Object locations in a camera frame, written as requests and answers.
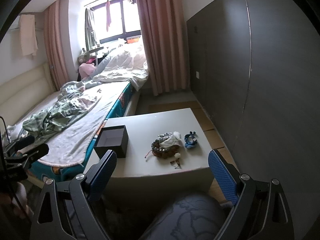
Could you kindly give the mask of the pink hanging garment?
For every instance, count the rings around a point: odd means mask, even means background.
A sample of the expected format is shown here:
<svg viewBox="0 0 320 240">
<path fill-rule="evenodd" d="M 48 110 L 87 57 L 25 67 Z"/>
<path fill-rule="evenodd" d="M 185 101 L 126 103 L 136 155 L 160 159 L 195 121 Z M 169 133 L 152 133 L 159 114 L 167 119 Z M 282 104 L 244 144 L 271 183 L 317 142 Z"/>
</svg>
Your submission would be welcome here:
<svg viewBox="0 0 320 240">
<path fill-rule="evenodd" d="M 110 25 L 111 25 L 111 22 L 112 22 L 110 5 L 111 5 L 110 1 L 107 0 L 107 2 L 106 2 L 106 31 L 109 31 Z"/>
</svg>

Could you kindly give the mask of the plush toy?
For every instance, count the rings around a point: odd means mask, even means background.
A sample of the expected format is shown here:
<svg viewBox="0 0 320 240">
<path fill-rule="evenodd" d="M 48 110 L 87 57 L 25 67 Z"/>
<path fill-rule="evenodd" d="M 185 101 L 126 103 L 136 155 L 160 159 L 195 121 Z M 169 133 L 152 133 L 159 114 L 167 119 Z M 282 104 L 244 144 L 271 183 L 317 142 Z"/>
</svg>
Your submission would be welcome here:
<svg viewBox="0 0 320 240">
<path fill-rule="evenodd" d="M 78 56 L 78 63 L 83 64 L 86 63 L 90 59 L 90 53 L 85 50 L 85 48 L 82 48 L 81 54 Z"/>
</svg>

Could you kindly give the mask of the white duvet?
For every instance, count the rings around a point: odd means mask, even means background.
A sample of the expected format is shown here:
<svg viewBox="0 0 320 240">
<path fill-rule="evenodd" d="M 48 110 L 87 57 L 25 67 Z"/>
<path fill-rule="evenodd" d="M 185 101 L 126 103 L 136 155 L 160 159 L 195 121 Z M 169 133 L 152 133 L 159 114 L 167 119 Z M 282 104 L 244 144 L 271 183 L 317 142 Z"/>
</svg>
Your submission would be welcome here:
<svg viewBox="0 0 320 240">
<path fill-rule="evenodd" d="M 90 77 L 99 82 L 129 81 L 135 90 L 140 90 L 149 77 L 143 42 L 125 44 L 111 51 Z"/>
</svg>

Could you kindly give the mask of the black jewelry box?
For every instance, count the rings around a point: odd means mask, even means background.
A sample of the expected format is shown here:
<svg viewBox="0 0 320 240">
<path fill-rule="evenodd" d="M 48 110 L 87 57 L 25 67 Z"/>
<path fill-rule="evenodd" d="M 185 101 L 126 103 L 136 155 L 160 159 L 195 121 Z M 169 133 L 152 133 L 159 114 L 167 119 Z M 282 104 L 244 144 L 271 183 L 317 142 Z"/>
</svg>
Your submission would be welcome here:
<svg viewBox="0 0 320 240">
<path fill-rule="evenodd" d="M 128 140 L 129 136 L 125 125 L 104 127 L 98 135 L 94 150 L 100 159 L 108 150 L 114 151 L 117 158 L 125 158 Z"/>
</svg>

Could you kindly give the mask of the brown tassel charm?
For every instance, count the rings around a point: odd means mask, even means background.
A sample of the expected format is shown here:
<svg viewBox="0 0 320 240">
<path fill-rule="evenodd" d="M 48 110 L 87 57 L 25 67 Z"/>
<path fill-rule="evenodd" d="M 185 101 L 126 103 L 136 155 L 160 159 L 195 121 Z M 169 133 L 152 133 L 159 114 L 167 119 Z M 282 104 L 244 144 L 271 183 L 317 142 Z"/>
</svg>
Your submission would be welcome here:
<svg viewBox="0 0 320 240">
<path fill-rule="evenodd" d="M 170 165 L 173 166 L 175 169 L 181 168 L 181 163 L 179 159 L 171 161 Z"/>
</svg>

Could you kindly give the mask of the pink curtain left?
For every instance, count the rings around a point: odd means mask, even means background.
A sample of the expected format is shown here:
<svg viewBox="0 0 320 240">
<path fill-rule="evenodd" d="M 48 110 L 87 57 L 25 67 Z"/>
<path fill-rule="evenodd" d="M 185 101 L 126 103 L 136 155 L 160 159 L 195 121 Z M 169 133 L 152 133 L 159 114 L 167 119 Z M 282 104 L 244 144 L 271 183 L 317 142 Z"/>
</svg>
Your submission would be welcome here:
<svg viewBox="0 0 320 240">
<path fill-rule="evenodd" d="M 60 0 L 44 11 L 44 45 L 48 66 L 56 90 L 69 81 L 60 31 Z"/>
</svg>

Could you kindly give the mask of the pink curtain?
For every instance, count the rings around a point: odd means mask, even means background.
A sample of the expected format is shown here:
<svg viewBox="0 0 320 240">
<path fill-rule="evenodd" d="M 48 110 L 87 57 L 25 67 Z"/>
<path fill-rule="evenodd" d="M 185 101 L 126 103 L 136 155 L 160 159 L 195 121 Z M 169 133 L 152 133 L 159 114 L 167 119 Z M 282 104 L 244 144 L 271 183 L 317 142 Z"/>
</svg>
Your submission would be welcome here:
<svg viewBox="0 0 320 240">
<path fill-rule="evenodd" d="M 137 0 L 152 92 L 187 89 L 189 69 L 182 0 Z"/>
<path fill-rule="evenodd" d="M 60 0 L 44 11 L 44 45 L 48 66 L 56 90 L 69 81 L 60 31 Z"/>
</svg>

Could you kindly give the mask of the window with dark frame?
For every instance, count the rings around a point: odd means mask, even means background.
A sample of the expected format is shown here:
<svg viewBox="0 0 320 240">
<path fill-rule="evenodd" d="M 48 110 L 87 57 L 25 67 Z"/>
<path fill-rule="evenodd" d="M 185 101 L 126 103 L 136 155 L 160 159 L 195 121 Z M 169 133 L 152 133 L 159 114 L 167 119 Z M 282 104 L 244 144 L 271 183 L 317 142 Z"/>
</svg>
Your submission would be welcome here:
<svg viewBox="0 0 320 240">
<path fill-rule="evenodd" d="M 106 2 L 91 7 L 94 14 L 94 30 L 100 44 L 124 39 L 126 42 L 141 36 L 139 12 L 136 0 L 110 1 L 111 25 L 106 31 Z"/>
</svg>

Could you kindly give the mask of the green hanging garment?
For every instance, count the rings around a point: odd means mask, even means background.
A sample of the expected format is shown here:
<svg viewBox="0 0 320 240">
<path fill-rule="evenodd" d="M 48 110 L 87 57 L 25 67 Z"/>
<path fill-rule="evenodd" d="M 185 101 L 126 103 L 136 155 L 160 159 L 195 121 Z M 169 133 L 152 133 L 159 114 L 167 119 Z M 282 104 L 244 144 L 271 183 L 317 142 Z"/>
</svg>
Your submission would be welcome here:
<svg viewBox="0 0 320 240">
<path fill-rule="evenodd" d="M 85 9 L 85 44 L 86 50 L 91 50 L 94 46 L 97 45 L 97 39 L 94 30 L 94 14 L 90 9 Z"/>
</svg>

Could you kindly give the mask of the white low table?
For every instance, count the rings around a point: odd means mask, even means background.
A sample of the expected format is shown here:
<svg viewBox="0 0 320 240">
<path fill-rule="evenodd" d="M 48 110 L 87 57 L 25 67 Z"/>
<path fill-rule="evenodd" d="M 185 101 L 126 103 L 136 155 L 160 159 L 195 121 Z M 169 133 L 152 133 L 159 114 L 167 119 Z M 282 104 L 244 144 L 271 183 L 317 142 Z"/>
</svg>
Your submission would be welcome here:
<svg viewBox="0 0 320 240">
<path fill-rule="evenodd" d="M 108 119 L 104 127 L 125 125 L 129 136 L 125 158 L 117 165 L 103 194 L 116 198 L 160 199 L 184 191 L 208 192 L 213 174 L 208 166 L 211 146 L 189 108 Z M 163 148 L 159 135 L 179 132 L 181 145 Z M 181 168 L 170 165 L 179 159 Z M 100 158 L 95 150 L 86 168 Z"/>
</svg>

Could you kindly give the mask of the person's patterned knee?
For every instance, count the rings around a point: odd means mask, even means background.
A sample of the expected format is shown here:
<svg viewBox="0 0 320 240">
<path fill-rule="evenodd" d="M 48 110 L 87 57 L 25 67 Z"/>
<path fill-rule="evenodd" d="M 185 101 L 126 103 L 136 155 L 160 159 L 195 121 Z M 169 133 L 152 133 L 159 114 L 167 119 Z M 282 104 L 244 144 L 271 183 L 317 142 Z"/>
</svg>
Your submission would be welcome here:
<svg viewBox="0 0 320 240">
<path fill-rule="evenodd" d="M 164 208 L 140 239 L 214 239 L 231 202 L 219 203 L 203 192 L 185 193 Z"/>
</svg>

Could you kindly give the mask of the cream padded headboard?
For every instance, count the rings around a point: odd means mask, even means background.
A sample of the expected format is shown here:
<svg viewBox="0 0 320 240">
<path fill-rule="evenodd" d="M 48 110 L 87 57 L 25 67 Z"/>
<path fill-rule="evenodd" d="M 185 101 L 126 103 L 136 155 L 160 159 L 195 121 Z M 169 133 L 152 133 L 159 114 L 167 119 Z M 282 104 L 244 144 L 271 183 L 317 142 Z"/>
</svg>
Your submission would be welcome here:
<svg viewBox="0 0 320 240">
<path fill-rule="evenodd" d="M 54 92 L 48 63 L 44 63 L 1 85 L 1 116 L 14 125 Z"/>
</svg>

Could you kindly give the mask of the white butterfly brooch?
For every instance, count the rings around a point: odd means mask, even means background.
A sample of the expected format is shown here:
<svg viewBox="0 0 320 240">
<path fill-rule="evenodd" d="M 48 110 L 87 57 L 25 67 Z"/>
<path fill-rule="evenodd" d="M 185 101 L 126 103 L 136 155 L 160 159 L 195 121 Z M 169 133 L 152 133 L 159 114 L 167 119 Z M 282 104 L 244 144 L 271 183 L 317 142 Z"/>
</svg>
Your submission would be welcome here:
<svg viewBox="0 0 320 240">
<path fill-rule="evenodd" d="M 179 132 L 167 132 L 159 137 L 159 145 L 163 148 L 169 148 L 174 145 L 181 145 L 181 134 Z"/>
</svg>

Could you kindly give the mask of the pink curtain right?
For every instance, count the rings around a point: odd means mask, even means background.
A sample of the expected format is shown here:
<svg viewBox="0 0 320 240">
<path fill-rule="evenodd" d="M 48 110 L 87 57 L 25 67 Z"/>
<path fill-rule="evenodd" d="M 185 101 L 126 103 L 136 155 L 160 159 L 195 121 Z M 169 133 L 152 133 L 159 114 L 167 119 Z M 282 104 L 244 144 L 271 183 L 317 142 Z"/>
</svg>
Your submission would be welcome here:
<svg viewBox="0 0 320 240">
<path fill-rule="evenodd" d="M 152 92 L 187 89 L 189 69 L 182 0 L 137 0 Z"/>
</svg>

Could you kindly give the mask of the white hanging towel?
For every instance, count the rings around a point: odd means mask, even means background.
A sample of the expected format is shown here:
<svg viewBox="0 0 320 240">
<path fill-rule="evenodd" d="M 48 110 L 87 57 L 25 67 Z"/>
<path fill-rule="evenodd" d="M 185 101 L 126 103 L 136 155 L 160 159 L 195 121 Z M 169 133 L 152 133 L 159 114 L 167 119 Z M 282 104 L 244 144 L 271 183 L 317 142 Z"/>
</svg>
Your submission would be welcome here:
<svg viewBox="0 0 320 240">
<path fill-rule="evenodd" d="M 19 19 L 20 44 L 23 56 L 36 56 L 38 46 L 35 30 L 35 16 L 21 15 Z"/>
</svg>

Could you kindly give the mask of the bed with teal sheet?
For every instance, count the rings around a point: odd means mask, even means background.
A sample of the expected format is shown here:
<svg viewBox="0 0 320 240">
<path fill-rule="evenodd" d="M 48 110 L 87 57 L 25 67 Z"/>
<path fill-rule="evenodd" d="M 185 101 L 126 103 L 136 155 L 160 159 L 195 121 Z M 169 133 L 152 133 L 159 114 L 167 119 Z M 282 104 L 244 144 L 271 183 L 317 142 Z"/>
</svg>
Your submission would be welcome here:
<svg viewBox="0 0 320 240">
<path fill-rule="evenodd" d="M 72 179 L 82 173 L 106 120 L 124 116 L 135 89 L 129 81 L 70 82 L 54 92 L 43 77 L 1 85 L 2 145 L 28 135 L 49 152 L 29 172 L 39 180 Z"/>
</svg>

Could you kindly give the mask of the pink pillow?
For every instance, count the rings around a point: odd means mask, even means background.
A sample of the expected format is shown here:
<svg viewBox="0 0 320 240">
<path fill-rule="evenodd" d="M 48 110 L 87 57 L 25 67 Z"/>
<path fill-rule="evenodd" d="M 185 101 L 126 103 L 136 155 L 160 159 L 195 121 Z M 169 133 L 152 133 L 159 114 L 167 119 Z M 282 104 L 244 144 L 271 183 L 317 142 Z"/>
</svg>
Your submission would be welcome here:
<svg viewBox="0 0 320 240">
<path fill-rule="evenodd" d="M 90 79 L 94 71 L 96 70 L 96 66 L 94 64 L 83 63 L 79 66 L 79 74 L 80 80 Z"/>
</svg>

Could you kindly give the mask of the green patterned blanket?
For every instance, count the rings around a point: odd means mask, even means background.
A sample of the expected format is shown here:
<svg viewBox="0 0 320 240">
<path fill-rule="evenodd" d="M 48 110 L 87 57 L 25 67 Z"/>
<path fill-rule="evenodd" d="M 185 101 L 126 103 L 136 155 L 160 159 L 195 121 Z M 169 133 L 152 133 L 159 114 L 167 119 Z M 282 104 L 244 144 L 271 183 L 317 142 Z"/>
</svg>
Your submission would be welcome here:
<svg viewBox="0 0 320 240">
<path fill-rule="evenodd" d="M 80 120 L 101 99 L 101 90 L 90 93 L 90 89 L 101 82 L 71 81 L 60 88 L 56 102 L 31 115 L 23 124 L 20 134 L 31 135 L 37 142 L 45 142 Z"/>
</svg>

